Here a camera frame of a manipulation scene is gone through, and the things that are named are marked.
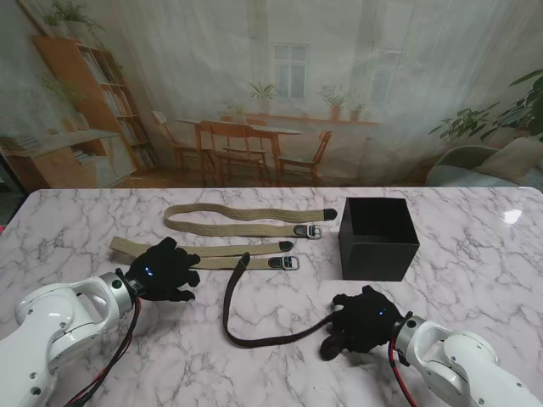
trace marble table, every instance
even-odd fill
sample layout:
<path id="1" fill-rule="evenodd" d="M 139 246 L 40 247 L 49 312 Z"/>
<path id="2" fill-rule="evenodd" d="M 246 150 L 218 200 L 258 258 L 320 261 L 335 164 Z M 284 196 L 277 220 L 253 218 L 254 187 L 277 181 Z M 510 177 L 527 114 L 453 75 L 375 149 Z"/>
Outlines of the marble table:
<path id="1" fill-rule="evenodd" d="M 401 311 L 467 329 L 486 338 L 501 365 L 543 399 L 543 197 L 529 188 L 267 188 L 47 190 L 34 192 L 0 236 L 0 338 L 16 328 L 14 306 L 53 282 L 75 282 L 126 259 L 108 249 L 113 236 L 180 244 L 259 242 L 201 237 L 167 229 L 172 204 L 212 202 L 233 207 L 335 208 L 320 241 L 298 240 L 298 271 L 248 272 L 232 302 L 232 331 L 255 338 L 297 332 L 319 321 L 337 293 L 357 294 L 364 282 L 341 280 L 337 232 L 345 197 L 403 197 L 421 247 L 403 282 L 373 283 Z M 219 215 L 192 220 L 221 223 Z M 324 329 L 294 344 L 240 349 L 221 330 L 221 303 L 230 271 L 200 271 L 196 300 L 143 304 L 136 337 L 91 406 L 407 406 L 385 348 L 322 362 Z M 107 363 L 122 321 L 82 359 L 59 373 L 49 406 L 60 406 Z M 400 368 L 420 406 L 442 404 L 413 368 Z"/>

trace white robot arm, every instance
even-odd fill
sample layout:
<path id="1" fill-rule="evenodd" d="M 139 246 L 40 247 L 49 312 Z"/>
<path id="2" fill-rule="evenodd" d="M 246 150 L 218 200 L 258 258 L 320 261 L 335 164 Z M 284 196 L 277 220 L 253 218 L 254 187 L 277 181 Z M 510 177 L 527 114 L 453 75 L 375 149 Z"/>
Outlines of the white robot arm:
<path id="1" fill-rule="evenodd" d="M 81 294 L 91 301 L 100 322 L 80 301 Z M 15 311 L 19 329 L 0 342 L 0 406 L 45 405 L 58 367 L 89 349 L 131 308 L 130 294 L 114 273 L 48 285 L 26 296 Z"/>
<path id="2" fill-rule="evenodd" d="M 453 407 L 542 407 L 515 376 L 498 366 L 482 337 L 451 331 L 411 316 L 395 339 L 396 351 L 422 375 L 430 390 Z"/>

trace metal buckle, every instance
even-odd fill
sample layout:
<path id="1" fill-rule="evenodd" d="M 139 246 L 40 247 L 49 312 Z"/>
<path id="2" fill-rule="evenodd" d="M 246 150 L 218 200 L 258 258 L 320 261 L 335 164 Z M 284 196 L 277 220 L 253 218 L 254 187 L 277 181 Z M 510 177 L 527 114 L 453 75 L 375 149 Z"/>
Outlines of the metal buckle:
<path id="1" fill-rule="evenodd" d="M 308 239 L 317 240 L 322 237 L 322 228 L 319 225 L 309 224 L 305 227 L 305 234 Z"/>
<path id="2" fill-rule="evenodd" d="M 283 256 L 281 258 L 281 266 L 283 270 L 298 270 L 299 260 L 296 256 Z"/>

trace canvas belt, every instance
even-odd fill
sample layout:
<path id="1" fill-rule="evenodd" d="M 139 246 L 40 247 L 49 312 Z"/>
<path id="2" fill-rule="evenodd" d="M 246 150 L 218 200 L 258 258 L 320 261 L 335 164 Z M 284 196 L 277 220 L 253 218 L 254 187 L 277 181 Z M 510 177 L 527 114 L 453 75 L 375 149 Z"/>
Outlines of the canvas belt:
<path id="1" fill-rule="evenodd" d="M 218 203 L 190 203 L 170 206 L 164 212 L 164 223 L 176 231 L 187 231 L 202 236 L 304 237 L 308 239 L 320 239 L 322 237 L 322 230 L 319 225 L 203 225 L 171 218 L 173 215 L 188 214 L 190 212 L 216 212 L 234 220 L 275 219 L 288 223 L 333 220 L 338 215 L 335 209 L 235 209 Z"/>
<path id="2" fill-rule="evenodd" d="M 118 252 L 137 257 L 144 254 L 150 244 L 135 243 L 122 237 L 114 237 L 109 247 Z M 278 242 L 265 244 L 247 244 L 232 246 L 178 246 L 188 254 L 200 256 L 200 262 L 193 268 L 202 270 L 233 270 L 239 261 L 239 256 L 245 252 L 253 255 L 284 253 L 292 249 L 292 242 Z M 270 257 L 265 259 L 252 259 L 250 270 L 298 270 L 299 261 L 295 256 Z"/>
<path id="3" fill-rule="evenodd" d="M 203 225 L 199 223 L 173 220 L 173 215 L 191 212 L 216 212 L 234 220 L 261 220 L 274 219 L 288 223 L 311 222 L 320 220 L 333 220 L 338 213 L 335 209 L 320 210 L 286 210 L 286 209 L 234 209 L 217 203 L 190 203 L 170 206 L 164 212 L 164 223 L 176 231 L 186 231 L 203 236 L 241 236 L 241 237 L 305 237 L 320 239 L 321 227 L 318 225 L 275 226 L 263 224 L 229 224 L 229 225 Z M 113 250 L 137 257 L 147 251 L 151 245 L 131 242 L 122 237 L 114 237 L 109 245 Z M 238 264 L 239 256 L 248 252 L 251 255 L 276 254 L 288 252 L 292 249 L 291 242 L 231 245 L 214 247 L 180 246 L 188 254 L 200 256 L 200 262 L 195 269 L 204 270 L 234 270 Z M 252 259 L 248 265 L 249 270 L 298 270 L 299 260 L 295 256 L 270 257 L 266 259 Z"/>

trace open black box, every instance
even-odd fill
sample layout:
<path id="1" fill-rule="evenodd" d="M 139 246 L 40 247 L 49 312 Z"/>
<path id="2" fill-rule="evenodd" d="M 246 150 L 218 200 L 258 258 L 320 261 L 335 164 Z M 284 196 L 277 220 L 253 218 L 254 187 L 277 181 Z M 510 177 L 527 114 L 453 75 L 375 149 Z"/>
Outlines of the open black box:
<path id="1" fill-rule="evenodd" d="M 420 243 L 403 198 L 347 198 L 339 252 L 344 280 L 400 282 Z"/>

